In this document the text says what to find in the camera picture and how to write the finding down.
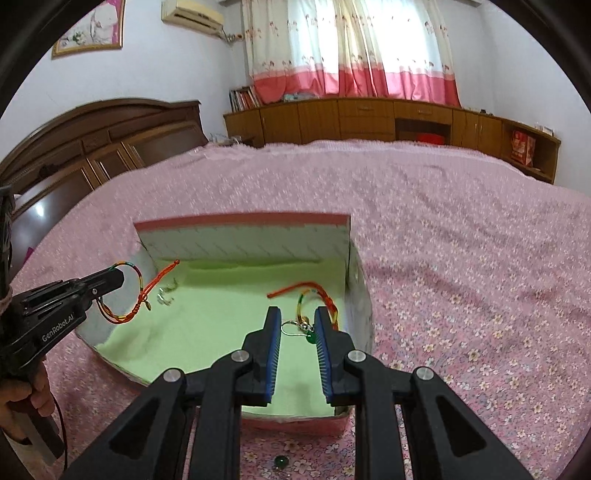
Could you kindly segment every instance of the air conditioner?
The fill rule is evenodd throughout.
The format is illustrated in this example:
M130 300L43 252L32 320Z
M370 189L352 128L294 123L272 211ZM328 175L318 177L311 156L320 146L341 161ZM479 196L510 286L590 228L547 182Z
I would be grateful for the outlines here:
M223 37L223 15L193 0L164 0L162 21Z

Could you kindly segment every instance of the wooden dresser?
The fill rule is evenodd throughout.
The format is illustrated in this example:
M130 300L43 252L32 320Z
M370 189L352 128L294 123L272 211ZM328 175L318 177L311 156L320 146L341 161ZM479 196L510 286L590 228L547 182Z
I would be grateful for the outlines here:
M314 140L416 140L419 133L445 138L447 145L478 150L510 163L526 175L554 183L560 140L505 118L433 103L382 98L318 99L277 103L224 115L228 135L267 143ZM536 139L533 165L511 158L513 131Z

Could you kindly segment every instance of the pink picture frame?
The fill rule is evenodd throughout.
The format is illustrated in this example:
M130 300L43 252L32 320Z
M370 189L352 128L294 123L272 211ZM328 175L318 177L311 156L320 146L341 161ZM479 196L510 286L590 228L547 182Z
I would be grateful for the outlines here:
M125 0L105 0L61 36L53 45L51 58L123 48L124 11Z

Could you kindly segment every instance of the curtain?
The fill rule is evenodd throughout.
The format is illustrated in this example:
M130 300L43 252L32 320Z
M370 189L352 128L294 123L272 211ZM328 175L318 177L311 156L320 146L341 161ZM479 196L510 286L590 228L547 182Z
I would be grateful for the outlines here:
M436 0L243 0L243 14L265 103L308 92L460 105Z

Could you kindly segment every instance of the open box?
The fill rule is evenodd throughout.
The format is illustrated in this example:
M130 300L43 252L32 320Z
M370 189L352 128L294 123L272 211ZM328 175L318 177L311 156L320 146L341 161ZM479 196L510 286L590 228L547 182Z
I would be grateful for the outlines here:
M142 307L124 325L113 325L93 306L77 334L108 363L132 380L149 384L172 367L185 372L208 368L239 349L248 332L262 328L267 308L282 320L296 318L300 290L268 299L284 287L314 281L339 309L339 327L355 347L371 353L372 310L361 261L350 238L350 217L327 213L233 213L136 223L142 243L130 262L150 281L158 270L180 260ZM159 287L169 305L157 300ZM125 271L123 286L105 296L117 313L131 310L137 278ZM323 305L306 297L303 315L312 319ZM297 328L290 326L296 333ZM302 336L281 336L272 403L243 407L248 425L308 434L341 433L348 411L335 411L322 394L316 347Z

